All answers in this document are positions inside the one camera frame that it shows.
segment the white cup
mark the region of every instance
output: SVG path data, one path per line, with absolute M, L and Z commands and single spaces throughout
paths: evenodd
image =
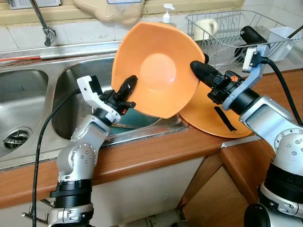
M 195 24 L 199 26 L 194 25 L 195 41 L 209 39 L 209 34 L 215 35 L 218 31 L 218 24 L 215 19 L 203 19 L 197 21 Z

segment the wire dish rack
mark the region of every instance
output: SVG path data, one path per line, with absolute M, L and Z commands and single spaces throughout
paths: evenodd
M 200 20 L 210 18 L 216 20 L 218 24 L 218 31 L 215 35 L 211 35 L 197 24 Z M 186 19 L 188 20 L 187 34 L 189 36 L 194 38 L 195 29 L 198 31 L 201 29 L 202 39 L 196 40 L 196 42 L 203 52 L 208 54 L 209 64 L 217 69 L 242 64 L 247 47 L 257 46 L 257 44 L 247 45 L 242 40 L 240 32 L 243 27 L 251 26 L 268 40 L 271 28 L 284 26 L 264 15 L 248 10 L 192 14 L 188 15 Z M 281 41 L 278 40 L 278 42 L 265 43 L 270 45 L 268 57 L 289 41 L 292 40 L 281 38 Z

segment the faucet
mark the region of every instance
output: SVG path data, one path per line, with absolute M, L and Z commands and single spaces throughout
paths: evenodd
M 56 32 L 54 30 L 52 30 L 51 27 L 47 26 L 46 22 L 44 21 L 44 19 L 42 17 L 41 11 L 39 9 L 39 6 L 38 6 L 36 0 L 30 0 L 30 2 L 32 3 L 32 6 L 33 6 L 41 24 L 42 24 L 42 29 L 43 29 L 43 32 L 45 34 L 44 45 L 45 46 L 51 46 L 54 39 L 55 39 Z

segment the sink drain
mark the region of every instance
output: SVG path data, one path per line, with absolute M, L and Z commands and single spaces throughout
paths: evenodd
M 12 130 L 4 139 L 2 147 L 6 150 L 14 150 L 24 144 L 31 134 L 31 130 L 26 127 L 20 127 Z

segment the soap bottle pump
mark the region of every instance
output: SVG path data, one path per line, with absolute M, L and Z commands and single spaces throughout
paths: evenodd
M 162 23 L 176 27 L 177 26 L 176 24 L 170 22 L 170 14 L 169 14 L 169 10 L 175 10 L 175 8 L 170 3 L 165 3 L 163 6 L 164 8 L 166 8 L 166 13 L 163 15 Z

